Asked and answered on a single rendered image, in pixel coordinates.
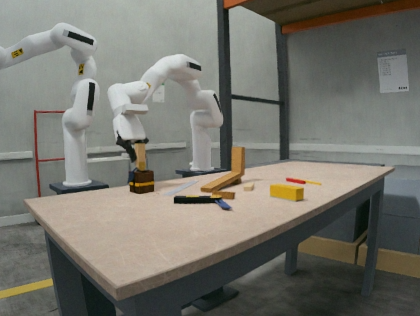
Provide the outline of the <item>black sliding bevel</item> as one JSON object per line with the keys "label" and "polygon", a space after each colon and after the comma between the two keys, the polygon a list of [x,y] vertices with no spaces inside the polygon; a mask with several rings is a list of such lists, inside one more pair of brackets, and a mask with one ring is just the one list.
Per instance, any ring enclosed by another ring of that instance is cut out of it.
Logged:
{"label": "black sliding bevel", "polygon": [[221,199],[220,195],[175,195],[174,204],[218,204],[220,207],[233,209]]}

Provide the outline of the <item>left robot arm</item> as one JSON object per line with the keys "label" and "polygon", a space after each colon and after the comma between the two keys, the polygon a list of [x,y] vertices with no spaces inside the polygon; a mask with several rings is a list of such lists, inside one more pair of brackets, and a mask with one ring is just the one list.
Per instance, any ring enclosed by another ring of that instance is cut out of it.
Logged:
{"label": "left robot arm", "polygon": [[201,76],[201,65],[190,57],[182,54],[164,57],[147,70],[140,81],[114,84],[108,89],[114,118],[120,113],[145,115],[148,108],[143,104],[169,77],[182,86],[189,107],[197,110],[190,116],[193,143],[190,170],[214,170],[211,167],[211,138],[206,128],[220,127],[223,114],[217,94],[212,90],[201,90],[197,80]]}

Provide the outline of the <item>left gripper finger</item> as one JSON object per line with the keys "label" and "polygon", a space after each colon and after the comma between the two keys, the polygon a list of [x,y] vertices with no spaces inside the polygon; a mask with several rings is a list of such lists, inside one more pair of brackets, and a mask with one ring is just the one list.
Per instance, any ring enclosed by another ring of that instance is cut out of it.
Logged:
{"label": "left gripper finger", "polygon": [[145,145],[146,145],[148,142],[149,142],[149,139],[146,137],[145,139],[139,139],[138,142],[136,141],[135,143],[145,143]]}
{"label": "left gripper finger", "polygon": [[137,159],[135,149],[132,148],[131,140],[127,140],[126,142],[123,143],[121,141],[121,136],[119,135],[119,132],[117,136],[116,145],[121,146],[122,148],[126,150],[126,152],[128,152],[132,163]]}

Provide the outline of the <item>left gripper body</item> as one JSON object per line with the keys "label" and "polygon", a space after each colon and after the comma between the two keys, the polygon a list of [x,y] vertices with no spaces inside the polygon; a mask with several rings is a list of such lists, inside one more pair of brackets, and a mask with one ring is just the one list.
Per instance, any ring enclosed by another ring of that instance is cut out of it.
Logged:
{"label": "left gripper body", "polygon": [[[139,139],[145,139],[146,135],[144,129],[139,121],[137,115],[128,115],[120,113],[113,119],[113,127],[115,138],[117,141],[117,135],[122,137],[121,141],[123,140],[126,142],[127,140],[131,140],[131,144],[135,145],[135,142]],[[123,142],[122,141],[122,142]],[[123,142],[123,143],[124,143]]]}

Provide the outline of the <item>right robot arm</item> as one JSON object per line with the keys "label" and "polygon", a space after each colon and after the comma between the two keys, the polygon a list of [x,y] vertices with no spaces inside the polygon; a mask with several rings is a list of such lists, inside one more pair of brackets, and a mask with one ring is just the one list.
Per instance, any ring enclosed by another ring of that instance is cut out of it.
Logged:
{"label": "right robot arm", "polygon": [[74,26],[59,23],[52,30],[27,36],[7,49],[0,46],[0,70],[65,45],[71,47],[77,72],[70,95],[73,109],[68,109],[62,118],[66,172],[63,186],[85,186],[92,184],[92,180],[88,181],[85,129],[93,122],[100,95],[92,58],[97,41]]}

